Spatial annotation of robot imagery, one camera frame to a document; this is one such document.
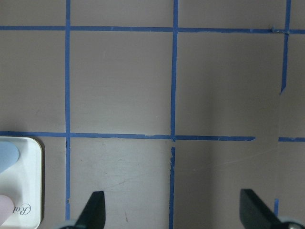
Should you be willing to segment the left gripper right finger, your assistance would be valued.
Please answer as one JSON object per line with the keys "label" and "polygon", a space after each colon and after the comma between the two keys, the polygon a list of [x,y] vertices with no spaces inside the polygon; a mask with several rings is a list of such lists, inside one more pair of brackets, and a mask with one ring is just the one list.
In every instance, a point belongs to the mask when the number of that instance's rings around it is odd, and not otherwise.
{"label": "left gripper right finger", "polygon": [[282,224],[252,189],[240,190],[239,218],[245,229],[276,229]]}

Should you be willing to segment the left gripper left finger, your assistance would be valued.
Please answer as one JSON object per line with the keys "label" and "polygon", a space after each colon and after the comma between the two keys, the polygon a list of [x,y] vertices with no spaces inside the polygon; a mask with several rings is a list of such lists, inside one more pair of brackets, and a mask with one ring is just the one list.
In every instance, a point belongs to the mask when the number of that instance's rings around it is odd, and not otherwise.
{"label": "left gripper left finger", "polygon": [[105,196],[103,191],[91,194],[75,223],[76,229],[103,229],[106,222]]}

